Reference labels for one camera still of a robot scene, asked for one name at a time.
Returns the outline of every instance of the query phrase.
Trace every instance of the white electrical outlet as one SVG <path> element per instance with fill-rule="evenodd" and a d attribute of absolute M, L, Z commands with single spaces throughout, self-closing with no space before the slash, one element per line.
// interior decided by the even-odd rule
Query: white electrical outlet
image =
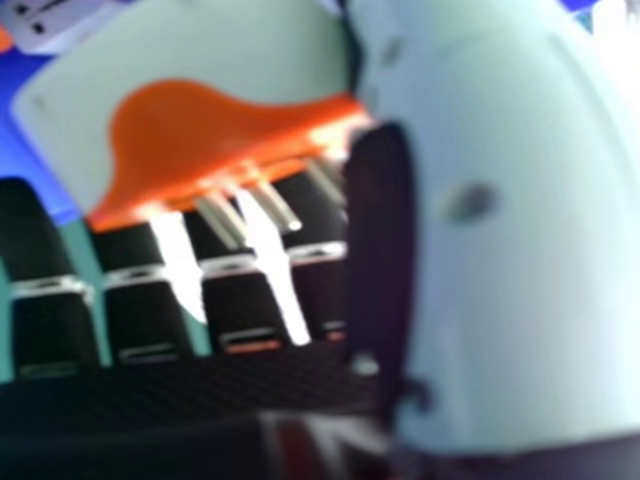
<path fill-rule="evenodd" d="M 115 0 L 5 0 L 0 24 L 23 53 L 57 55 L 126 8 Z"/>

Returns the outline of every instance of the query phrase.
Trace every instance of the metal pin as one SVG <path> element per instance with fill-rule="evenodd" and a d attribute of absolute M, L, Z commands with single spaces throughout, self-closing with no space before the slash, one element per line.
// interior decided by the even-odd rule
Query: metal pin
<path fill-rule="evenodd" d="M 291 210 L 289 204 L 270 183 L 262 182 L 249 190 L 281 234 L 297 232 L 302 222 Z"/>
<path fill-rule="evenodd" d="M 345 207 L 344 181 L 337 168 L 325 160 L 308 160 L 307 174 L 313 183 L 336 205 Z"/>
<path fill-rule="evenodd" d="M 249 246 L 244 220 L 223 195 L 210 193 L 200 197 L 196 200 L 196 208 L 228 249 L 240 250 Z"/>

